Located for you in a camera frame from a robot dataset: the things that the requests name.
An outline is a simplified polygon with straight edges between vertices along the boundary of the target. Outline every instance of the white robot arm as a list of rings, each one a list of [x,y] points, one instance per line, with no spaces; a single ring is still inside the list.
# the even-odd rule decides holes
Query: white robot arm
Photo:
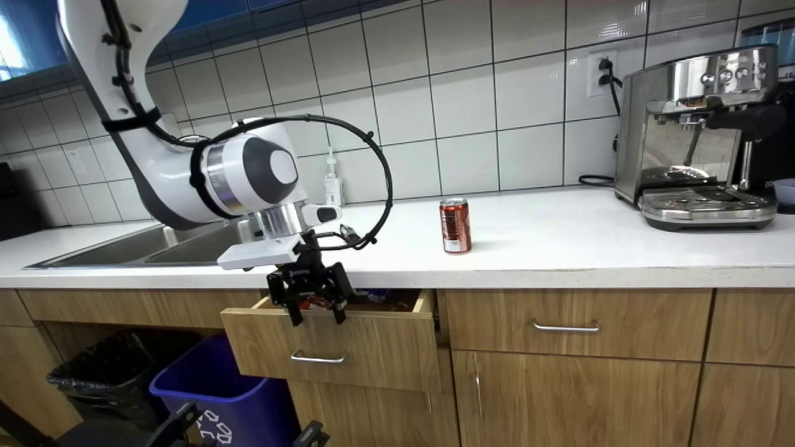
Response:
[[[146,59],[157,43],[178,22],[187,0],[59,0],[59,32],[65,49],[80,68],[104,129],[119,146],[145,206],[166,227],[184,228],[240,218],[265,211],[265,218],[291,222],[296,234],[232,246],[223,269],[276,263],[268,275],[270,296],[294,304],[302,296],[327,296],[341,309],[350,296],[342,265],[326,269],[323,248],[363,248],[374,243],[392,206],[392,178],[372,135],[332,116],[256,120],[203,141],[184,141],[160,128],[160,109],[146,89]],[[332,209],[306,205],[296,157],[281,123],[323,123],[358,135],[379,159],[387,202],[379,222],[366,234],[315,234],[312,227],[332,222]],[[338,237],[342,246],[321,246]]]

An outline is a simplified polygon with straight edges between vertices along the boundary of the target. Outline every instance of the wall outlet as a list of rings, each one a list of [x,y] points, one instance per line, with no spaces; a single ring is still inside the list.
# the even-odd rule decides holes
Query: wall outlet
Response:
[[[603,74],[600,69],[598,69],[598,63],[600,59],[610,59],[614,63],[614,72],[615,72],[615,78],[618,78],[618,52],[593,52],[593,54],[589,54],[589,59],[586,59],[586,98],[589,99],[607,99],[607,98],[610,98],[610,88],[607,88],[607,84],[598,84],[598,78]]]

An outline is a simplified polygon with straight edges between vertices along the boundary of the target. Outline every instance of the stainless steel sink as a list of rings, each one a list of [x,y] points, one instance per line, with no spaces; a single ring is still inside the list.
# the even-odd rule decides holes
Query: stainless steel sink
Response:
[[[173,231],[146,228],[102,246],[73,250],[29,269],[151,269],[151,265],[214,265],[233,243],[244,242],[237,224]]]

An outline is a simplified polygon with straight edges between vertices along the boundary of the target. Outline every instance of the white countertop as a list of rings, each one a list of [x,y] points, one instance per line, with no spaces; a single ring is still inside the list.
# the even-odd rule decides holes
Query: white countertop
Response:
[[[361,234],[379,206],[342,209]],[[355,289],[795,289],[795,216],[761,231],[659,231],[610,188],[548,188],[470,200],[474,250],[439,246],[438,202],[392,209],[379,243],[326,254]],[[265,289],[273,269],[24,265],[151,224],[43,231],[0,243],[0,289]]]

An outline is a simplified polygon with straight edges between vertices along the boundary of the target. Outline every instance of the red soda can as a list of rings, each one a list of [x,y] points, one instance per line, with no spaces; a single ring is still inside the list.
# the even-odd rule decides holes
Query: red soda can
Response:
[[[446,254],[471,250],[468,200],[441,200],[439,216],[441,216],[441,248]]]

